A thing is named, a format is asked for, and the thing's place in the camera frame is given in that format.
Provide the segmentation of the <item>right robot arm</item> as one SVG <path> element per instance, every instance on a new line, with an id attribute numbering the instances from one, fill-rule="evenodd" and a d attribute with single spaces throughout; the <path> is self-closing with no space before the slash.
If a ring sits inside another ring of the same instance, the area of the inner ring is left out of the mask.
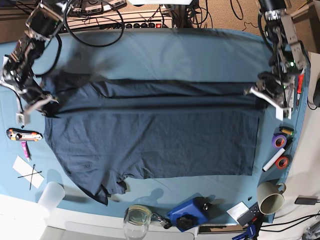
<path id="1" fill-rule="evenodd" d="M 64 17 L 69 12 L 68 0 L 41 0 L 26 21 L 27 30 L 18 40 L 14 51 L 7 56 L 0 70 L 0 84 L 14 91 L 18 106 L 21 99 L 28 104 L 28 110 L 37 110 L 47 114 L 51 103 L 55 101 L 52 95 L 44 91 L 34 80 L 50 74 L 58 63 L 62 50 L 62 40 L 58 34 L 65 23 Z M 58 50 L 53 65 L 41 74 L 35 74 L 32 66 L 55 37 Z"/>

